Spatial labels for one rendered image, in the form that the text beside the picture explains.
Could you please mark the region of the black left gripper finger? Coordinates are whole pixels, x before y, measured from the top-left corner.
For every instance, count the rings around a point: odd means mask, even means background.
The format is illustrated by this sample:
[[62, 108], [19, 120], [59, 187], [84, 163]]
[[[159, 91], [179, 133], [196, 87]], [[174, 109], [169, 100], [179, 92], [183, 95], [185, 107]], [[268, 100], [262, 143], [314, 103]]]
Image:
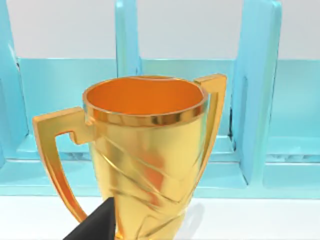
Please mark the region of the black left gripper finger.
[[115, 240], [114, 198], [109, 197], [63, 240]]

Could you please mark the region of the gold trophy cup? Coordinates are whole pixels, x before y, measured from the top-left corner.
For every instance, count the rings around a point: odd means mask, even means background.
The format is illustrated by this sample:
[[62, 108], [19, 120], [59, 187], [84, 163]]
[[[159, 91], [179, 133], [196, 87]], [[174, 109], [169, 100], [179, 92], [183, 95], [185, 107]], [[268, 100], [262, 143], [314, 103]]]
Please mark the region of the gold trophy cup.
[[97, 83], [83, 107], [33, 118], [39, 155], [58, 195], [83, 222], [56, 137], [89, 144], [103, 199], [114, 199], [115, 240], [173, 240], [214, 146], [227, 77], [127, 76]]

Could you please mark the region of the light blue rack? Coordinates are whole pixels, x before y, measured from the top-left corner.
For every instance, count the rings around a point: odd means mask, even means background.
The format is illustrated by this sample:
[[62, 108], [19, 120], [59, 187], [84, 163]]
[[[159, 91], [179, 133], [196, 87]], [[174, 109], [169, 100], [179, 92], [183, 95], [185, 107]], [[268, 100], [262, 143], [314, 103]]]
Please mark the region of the light blue rack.
[[31, 118], [80, 104], [84, 88], [137, 69], [193, 79], [227, 75], [219, 133], [197, 198], [320, 199], [320, 59], [279, 60], [282, 8], [245, 0], [236, 59], [142, 59], [136, 3], [115, 9], [128, 59], [18, 58], [0, 0], [0, 195], [55, 196]]

